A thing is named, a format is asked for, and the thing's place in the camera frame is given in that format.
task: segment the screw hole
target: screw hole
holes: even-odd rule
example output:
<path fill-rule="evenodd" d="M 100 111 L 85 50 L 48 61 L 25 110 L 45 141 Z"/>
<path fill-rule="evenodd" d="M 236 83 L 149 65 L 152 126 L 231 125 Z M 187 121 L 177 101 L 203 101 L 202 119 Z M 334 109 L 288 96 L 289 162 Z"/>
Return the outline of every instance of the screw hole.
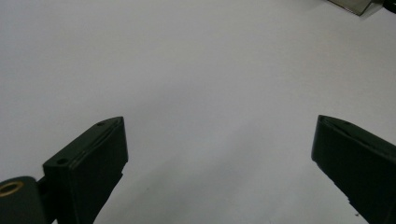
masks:
<path fill-rule="evenodd" d="M 18 191 L 23 186 L 21 181 L 7 183 L 0 187 L 0 197 L 8 196 L 16 191 Z"/>
<path fill-rule="evenodd" d="M 67 163 L 69 160 L 68 159 L 60 159 L 58 161 L 56 161 L 56 163 L 58 163 L 59 165 L 65 164 Z"/>

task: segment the white surface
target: white surface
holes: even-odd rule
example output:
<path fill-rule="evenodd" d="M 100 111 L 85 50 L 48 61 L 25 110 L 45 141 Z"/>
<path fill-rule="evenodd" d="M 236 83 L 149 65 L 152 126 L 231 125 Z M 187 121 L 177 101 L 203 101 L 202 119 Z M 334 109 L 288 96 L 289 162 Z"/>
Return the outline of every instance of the white surface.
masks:
<path fill-rule="evenodd" d="M 318 114 L 396 143 L 395 38 L 321 0 L 3 0 L 0 180 L 122 115 L 95 223 L 366 223 L 310 151 Z"/>

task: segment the white table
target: white table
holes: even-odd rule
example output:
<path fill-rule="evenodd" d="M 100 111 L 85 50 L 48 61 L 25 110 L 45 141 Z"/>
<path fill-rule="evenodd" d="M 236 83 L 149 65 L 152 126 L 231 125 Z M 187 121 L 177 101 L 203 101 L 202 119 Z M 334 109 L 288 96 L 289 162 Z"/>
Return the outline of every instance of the white table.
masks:
<path fill-rule="evenodd" d="M 396 143 L 395 39 L 323 0 L 3 0 L 0 180 L 121 115 L 95 223 L 366 223 L 310 153 L 318 114 Z"/>

